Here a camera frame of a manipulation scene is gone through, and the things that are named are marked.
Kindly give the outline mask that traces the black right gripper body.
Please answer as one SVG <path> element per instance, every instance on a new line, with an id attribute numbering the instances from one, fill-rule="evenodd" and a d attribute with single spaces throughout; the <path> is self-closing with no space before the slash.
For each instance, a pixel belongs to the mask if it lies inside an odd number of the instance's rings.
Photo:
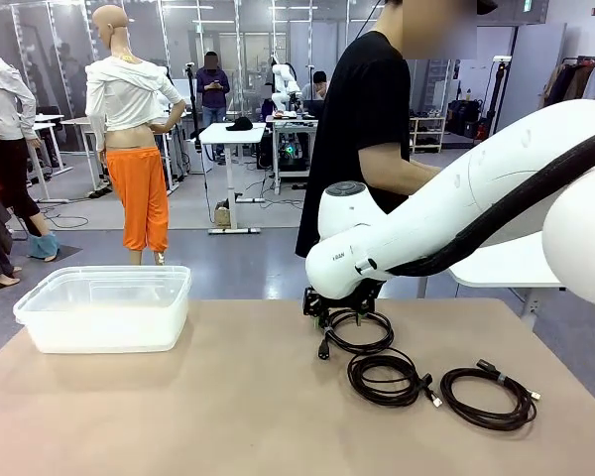
<path id="1" fill-rule="evenodd" d="M 323 297 L 313 287 L 304 290 L 302 310 L 304 315 L 321 316 L 331 309 L 347 308 L 362 314 L 375 311 L 377 299 L 384 282 L 362 281 L 347 297 Z"/>

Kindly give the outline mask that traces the person's right forearm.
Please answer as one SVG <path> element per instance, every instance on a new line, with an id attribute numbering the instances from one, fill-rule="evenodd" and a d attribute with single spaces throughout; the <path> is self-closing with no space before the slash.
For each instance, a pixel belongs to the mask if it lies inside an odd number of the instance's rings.
<path id="1" fill-rule="evenodd" d="M 358 156 L 367 185 L 400 195 L 414 194 L 441 172 L 438 167 L 404 160 L 396 143 L 362 149 Z"/>

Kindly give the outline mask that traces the large white side table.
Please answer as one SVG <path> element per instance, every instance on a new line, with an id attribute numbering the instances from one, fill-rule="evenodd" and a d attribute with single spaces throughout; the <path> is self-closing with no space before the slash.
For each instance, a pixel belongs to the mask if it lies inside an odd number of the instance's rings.
<path id="1" fill-rule="evenodd" d="M 565 290 L 545 259 L 540 232 L 479 248 L 448 272 L 468 288 L 526 290 L 521 321 L 530 327 L 534 327 L 543 301 L 554 290 Z"/>

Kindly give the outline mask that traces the person in black T-shirt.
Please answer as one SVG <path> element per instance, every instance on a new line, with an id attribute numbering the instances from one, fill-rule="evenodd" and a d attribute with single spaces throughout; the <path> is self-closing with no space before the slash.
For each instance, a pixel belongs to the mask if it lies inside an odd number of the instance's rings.
<path id="1" fill-rule="evenodd" d="M 437 272 L 435 255 L 484 213 L 466 167 L 400 195 L 366 184 L 358 152 L 396 143 L 412 161 L 409 60 L 445 53 L 495 8 L 495 0 L 385 0 L 376 23 L 345 49 L 318 122 L 296 244 L 323 297 Z"/>

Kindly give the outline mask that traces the white desk with computer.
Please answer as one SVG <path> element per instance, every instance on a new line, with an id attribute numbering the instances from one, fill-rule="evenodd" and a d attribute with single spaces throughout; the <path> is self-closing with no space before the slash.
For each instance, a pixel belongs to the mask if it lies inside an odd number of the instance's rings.
<path id="1" fill-rule="evenodd" d="M 297 114 L 295 117 L 278 117 L 276 114 L 268 115 L 265 121 L 271 125 L 272 131 L 272 167 L 274 175 L 273 191 L 275 195 L 281 193 L 282 179 L 306 179 L 307 171 L 282 172 L 280 169 L 280 139 L 283 134 L 306 133 L 309 137 L 309 155 L 312 154 L 318 121 L 307 119 Z"/>

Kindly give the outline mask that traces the white standing desk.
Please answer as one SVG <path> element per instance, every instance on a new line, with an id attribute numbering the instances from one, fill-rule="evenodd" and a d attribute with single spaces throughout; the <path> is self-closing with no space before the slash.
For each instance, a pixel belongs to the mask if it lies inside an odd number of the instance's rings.
<path id="1" fill-rule="evenodd" d="M 237 205 L 238 204 L 260 204 L 265 203 L 264 198 L 242 198 L 236 196 L 234 187 L 234 177 L 232 168 L 231 151 L 228 146 L 236 146 L 239 152 L 242 152 L 244 145 L 259 144 L 262 140 L 265 130 L 264 123 L 253 123 L 252 128 L 245 131 L 235 131 L 233 129 L 234 123 L 213 123 L 206 129 L 200 132 L 197 136 L 197 145 L 200 151 L 203 152 L 204 146 L 224 145 L 225 153 L 225 171 L 227 183 L 227 202 L 229 204 L 229 227 L 214 227 L 208 229 L 210 235 L 227 235 L 227 234 L 260 234 L 259 227 L 241 227 L 238 224 Z"/>

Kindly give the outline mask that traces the wooden shoe rack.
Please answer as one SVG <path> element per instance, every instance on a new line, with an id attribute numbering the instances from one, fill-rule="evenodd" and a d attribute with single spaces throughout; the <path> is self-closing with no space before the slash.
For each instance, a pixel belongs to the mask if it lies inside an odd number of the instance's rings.
<path id="1" fill-rule="evenodd" d="M 410 118 L 410 152 L 440 153 L 445 128 L 445 118 L 422 116 Z"/>

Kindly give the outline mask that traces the mannequin with orange trousers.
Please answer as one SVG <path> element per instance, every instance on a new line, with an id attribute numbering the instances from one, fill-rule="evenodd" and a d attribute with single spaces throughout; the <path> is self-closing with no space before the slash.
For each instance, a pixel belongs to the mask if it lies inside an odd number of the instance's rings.
<path id="1" fill-rule="evenodd" d="M 110 56 L 85 68 L 85 115 L 98 157 L 124 208 L 123 246 L 130 262 L 140 265 L 148 248 L 155 264 L 162 265 L 168 249 L 169 204 L 155 137 L 173 129 L 185 100 L 161 67 L 132 53 L 123 8 L 101 6 L 92 21 Z"/>

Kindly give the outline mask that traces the clear plastic storage container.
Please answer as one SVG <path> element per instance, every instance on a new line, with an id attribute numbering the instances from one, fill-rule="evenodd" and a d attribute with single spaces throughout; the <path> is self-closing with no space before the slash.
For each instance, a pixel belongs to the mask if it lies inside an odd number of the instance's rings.
<path id="1" fill-rule="evenodd" d="M 13 306 L 45 354 L 173 349 L 186 321 L 191 270 L 184 266 L 85 266 L 50 273 Z"/>

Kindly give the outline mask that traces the seated person with black cap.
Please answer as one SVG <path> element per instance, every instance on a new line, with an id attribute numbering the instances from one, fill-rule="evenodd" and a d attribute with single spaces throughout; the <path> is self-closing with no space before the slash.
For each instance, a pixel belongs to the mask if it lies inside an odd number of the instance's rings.
<path id="1" fill-rule="evenodd" d="M 323 100 L 327 90 L 326 73 L 322 70 L 315 71 L 301 90 L 304 101 Z"/>

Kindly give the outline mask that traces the black bags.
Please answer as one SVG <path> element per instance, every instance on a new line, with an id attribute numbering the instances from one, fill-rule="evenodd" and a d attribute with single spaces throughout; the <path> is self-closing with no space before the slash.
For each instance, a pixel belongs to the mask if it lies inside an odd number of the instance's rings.
<path id="1" fill-rule="evenodd" d="M 481 121 L 481 100 L 453 100 L 447 106 L 445 131 L 474 139 Z"/>

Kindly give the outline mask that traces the person in purple top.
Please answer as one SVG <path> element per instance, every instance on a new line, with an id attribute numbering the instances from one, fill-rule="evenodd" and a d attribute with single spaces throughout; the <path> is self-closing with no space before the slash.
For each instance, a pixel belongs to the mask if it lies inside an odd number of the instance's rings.
<path id="1" fill-rule="evenodd" d="M 204 55 L 204 64 L 196 73 L 196 92 L 201 99 L 203 127 L 222 123 L 226 117 L 229 80 L 214 51 Z"/>

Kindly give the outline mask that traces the grey partition panel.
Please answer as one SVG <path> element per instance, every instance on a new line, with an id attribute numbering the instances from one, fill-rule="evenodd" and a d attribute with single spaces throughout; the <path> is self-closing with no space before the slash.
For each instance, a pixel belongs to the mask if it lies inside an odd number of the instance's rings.
<path id="1" fill-rule="evenodd" d="M 501 127 L 538 110 L 550 76 L 561 60 L 566 25 L 526 25 L 518 29 L 501 111 Z"/>

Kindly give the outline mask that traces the clothes rack with coats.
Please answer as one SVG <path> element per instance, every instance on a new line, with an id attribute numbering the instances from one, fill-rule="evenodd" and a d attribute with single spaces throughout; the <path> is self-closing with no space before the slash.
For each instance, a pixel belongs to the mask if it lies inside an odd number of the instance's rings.
<path id="1" fill-rule="evenodd" d="M 595 57 L 563 59 L 545 85 L 539 107 L 574 99 L 595 100 Z"/>

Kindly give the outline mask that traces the white office desk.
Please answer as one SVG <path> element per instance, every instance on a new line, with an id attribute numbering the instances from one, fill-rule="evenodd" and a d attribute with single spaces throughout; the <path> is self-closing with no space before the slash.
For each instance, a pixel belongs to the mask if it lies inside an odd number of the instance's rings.
<path id="1" fill-rule="evenodd" d="M 56 153 L 56 157 L 57 157 L 58 164 L 59 164 L 59 170 L 57 172 L 52 172 L 53 177 L 64 175 L 64 174 L 69 173 L 73 170 L 73 167 L 66 166 L 63 162 L 63 159 L 62 159 L 62 156 L 60 153 L 57 136 L 56 136 L 56 132 L 55 132 L 55 127 L 57 125 L 55 123 L 55 121 L 58 119 L 62 119 L 62 118 L 63 118 L 63 116 L 61 114 L 56 114 L 56 115 L 39 114 L 36 116 L 35 122 L 34 122 L 34 130 L 36 132 L 48 131 L 50 133 L 52 144 L 53 144 L 53 150 Z M 49 190 L 48 190 L 47 181 L 44 176 L 41 161 L 39 160 L 39 157 L 38 157 L 38 151 L 31 144 L 28 145 L 28 151 L 29 151 L 31 163 L 33 164 L 34 171 L 36 172 L 36 176 L 38 178 L 38 186 L 40 187 L 42 194 L 43 194 L 43 197 L 37 198 L 36 202 L 43 203 L 43 204 L 68 204 L 68 203 L 70 203 L 71 202 L 70 198 L 51 197 Z"/>

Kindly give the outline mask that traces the mannequin with grey top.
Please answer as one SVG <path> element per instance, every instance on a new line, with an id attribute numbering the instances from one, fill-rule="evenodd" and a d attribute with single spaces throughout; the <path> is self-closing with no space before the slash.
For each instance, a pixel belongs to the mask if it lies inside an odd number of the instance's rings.
<path id="1" fill-rule="evenodd" d="M 29 149 L 41 146 L 35 115 L 33 93 L 20 72 L 0 58 L 0 201 L 26 225 L 30 256 L 50 262 L 60 245 L 27 189 Z"/>

